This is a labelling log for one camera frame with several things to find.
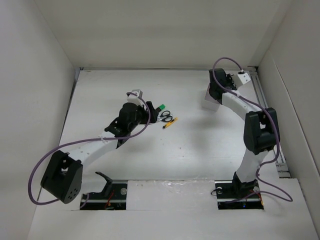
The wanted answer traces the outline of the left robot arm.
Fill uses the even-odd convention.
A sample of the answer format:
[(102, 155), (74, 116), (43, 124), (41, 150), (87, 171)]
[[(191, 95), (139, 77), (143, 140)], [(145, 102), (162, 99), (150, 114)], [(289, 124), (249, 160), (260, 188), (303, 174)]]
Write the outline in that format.
[(118, 149), (132, 135), (138, 125), (155, 123), (160, 108), (154, 108), (151, 101), (146, 106), (132, 102), (125, 103), (109, 126), (97, 140), (89, 140), (69, 152), (55, 150), (40, 185), (64, 204), (72, 202), (81, 192), (85, 168), (106, 153)]

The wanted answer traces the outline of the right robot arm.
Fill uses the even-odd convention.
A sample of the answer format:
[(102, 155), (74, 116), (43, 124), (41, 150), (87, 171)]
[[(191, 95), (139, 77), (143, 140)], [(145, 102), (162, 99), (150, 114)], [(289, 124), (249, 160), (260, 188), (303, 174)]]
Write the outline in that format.
[(250, 81), (250, 76), (243, 70), (236, 74), (227, 74), (222, 68), (209, 70), (210, 97), (244, 121), (243, 142), (246, 149), (232, 184), (227, 187), (231, 199), (243, 198), (258, 187), (256, 172), (276, 145), (275, 132), (266, 114), (259, 107), (240, 99), (238, 88)]

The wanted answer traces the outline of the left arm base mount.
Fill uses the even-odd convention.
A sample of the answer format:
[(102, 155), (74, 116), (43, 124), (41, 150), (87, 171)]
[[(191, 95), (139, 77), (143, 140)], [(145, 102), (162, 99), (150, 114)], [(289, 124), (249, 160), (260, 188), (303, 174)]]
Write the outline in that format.
[(95, 173), (103, 181), (86, 181), (82, 184), (79, 209), (82, 211), (124, 211), (127, 207), (128, 181), (113, 180), (104, 173)]

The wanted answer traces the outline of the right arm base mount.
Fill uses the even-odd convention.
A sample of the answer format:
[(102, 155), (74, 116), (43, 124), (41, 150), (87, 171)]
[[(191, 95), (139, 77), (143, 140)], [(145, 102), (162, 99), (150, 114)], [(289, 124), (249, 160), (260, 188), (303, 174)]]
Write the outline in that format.
[(257, 180), (242, 184), (235, 180), (215, 180), (211, 192), (219, 210), (263, 210), (264, 205)]

